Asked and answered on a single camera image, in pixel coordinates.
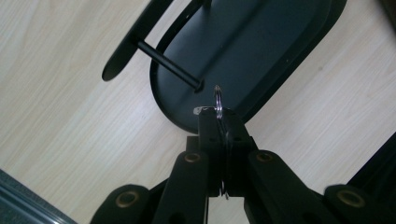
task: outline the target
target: tabletop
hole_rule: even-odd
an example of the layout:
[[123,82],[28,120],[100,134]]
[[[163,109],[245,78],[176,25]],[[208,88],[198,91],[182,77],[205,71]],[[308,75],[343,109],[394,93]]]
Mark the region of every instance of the tabletop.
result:
[[[0,1],[0,168],[78,223],[113,189],[165,180],[193,135],[156,105],[144,53],[101,79],[148,2]],[[188,2],[174,1],[147,42],[155,46]],[[395,98],[396,32],[378,1],[348,0],[246,126],[322,193],[395,133]],[[248,223],[243,199],[210,199],[208,222]]]

